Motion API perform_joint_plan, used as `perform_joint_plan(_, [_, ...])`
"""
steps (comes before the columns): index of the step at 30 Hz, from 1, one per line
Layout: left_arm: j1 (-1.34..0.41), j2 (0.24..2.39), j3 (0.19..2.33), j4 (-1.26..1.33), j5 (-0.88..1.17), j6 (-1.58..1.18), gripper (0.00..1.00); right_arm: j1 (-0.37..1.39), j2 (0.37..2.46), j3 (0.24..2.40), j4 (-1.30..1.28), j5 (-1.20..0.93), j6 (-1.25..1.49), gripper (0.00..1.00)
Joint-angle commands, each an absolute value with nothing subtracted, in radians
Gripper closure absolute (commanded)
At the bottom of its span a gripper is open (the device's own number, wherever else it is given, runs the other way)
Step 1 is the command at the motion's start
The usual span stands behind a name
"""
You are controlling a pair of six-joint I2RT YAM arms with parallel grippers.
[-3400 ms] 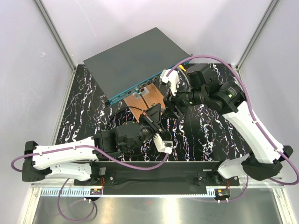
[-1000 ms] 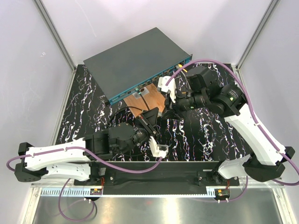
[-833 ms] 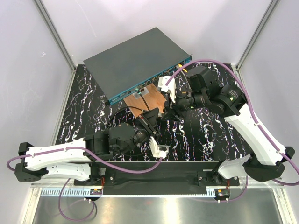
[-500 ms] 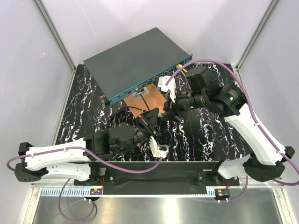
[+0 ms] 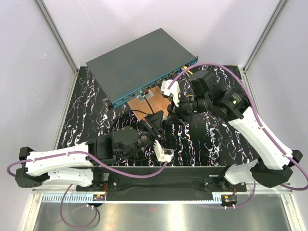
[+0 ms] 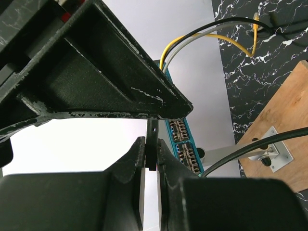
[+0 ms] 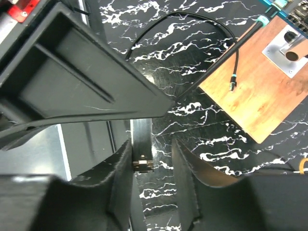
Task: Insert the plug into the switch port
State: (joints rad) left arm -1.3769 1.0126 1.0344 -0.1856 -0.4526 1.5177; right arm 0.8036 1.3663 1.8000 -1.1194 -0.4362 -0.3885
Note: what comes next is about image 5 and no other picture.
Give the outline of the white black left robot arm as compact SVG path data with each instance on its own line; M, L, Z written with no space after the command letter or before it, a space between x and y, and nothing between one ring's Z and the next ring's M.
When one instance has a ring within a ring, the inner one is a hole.
M23 147L15 163L21 167L12 173L11 167L14 164L10 164L7 172L21 188L72 183L100 190L104 179L94 174L92 167L101 166L120 175L133 177L132 174L113 169L111 165L118 159L130 159L150 146L159 162L167 164L172 160L174 151L161 144L165 138L161 132L163 117L164 112L159 111L144 117L139 129L126 126L69 148L35 152L29 147Z

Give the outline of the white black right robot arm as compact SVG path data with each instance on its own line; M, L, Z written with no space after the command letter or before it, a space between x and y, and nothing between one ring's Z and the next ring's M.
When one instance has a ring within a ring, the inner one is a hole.
M181 94L177 81L162 82L161 92L171 101L167 122L187 125L193 115L210 112L239 131L259 155L252 162L226 167L213 180L213 186L225 191L250 181L268 188L284 186L293 173L291 167L299 163L302 153L279 141L259 115L254 114L248 97L240 89L224 90L215 76L205 70L190 75L188 82L193 90L191 99Z

